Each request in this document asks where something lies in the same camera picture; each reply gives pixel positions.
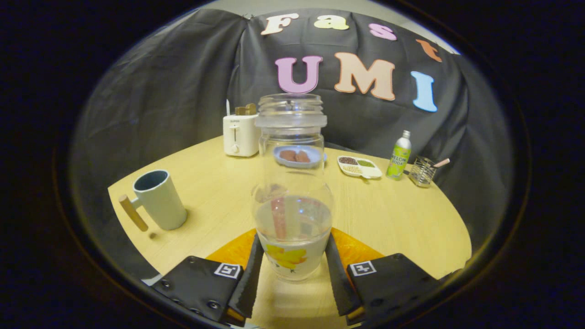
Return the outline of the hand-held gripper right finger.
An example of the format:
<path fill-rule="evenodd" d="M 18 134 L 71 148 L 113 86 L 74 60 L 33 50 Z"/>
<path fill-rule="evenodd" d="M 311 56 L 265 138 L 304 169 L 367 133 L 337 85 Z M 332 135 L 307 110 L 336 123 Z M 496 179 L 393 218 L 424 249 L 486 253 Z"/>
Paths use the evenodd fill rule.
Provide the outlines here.
<path fill-rule="evenodd" d="M 336 228 L 325 254 L 338 313 L 348 325 L 399 326 L 441 287 L 404 254 L 384 256 Z"/>

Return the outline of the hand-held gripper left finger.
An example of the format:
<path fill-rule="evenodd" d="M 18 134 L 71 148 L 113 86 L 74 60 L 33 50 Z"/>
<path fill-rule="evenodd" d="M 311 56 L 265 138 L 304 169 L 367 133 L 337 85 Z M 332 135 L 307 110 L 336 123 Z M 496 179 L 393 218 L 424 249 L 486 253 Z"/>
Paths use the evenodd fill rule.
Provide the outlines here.
<path fill-rule="evenodd" d="M 187 311 L 220 324 L 243 326 L 251 318 L 263 259 L 255 229 L 205 258 L 187 256 L 152 287 Z"/>

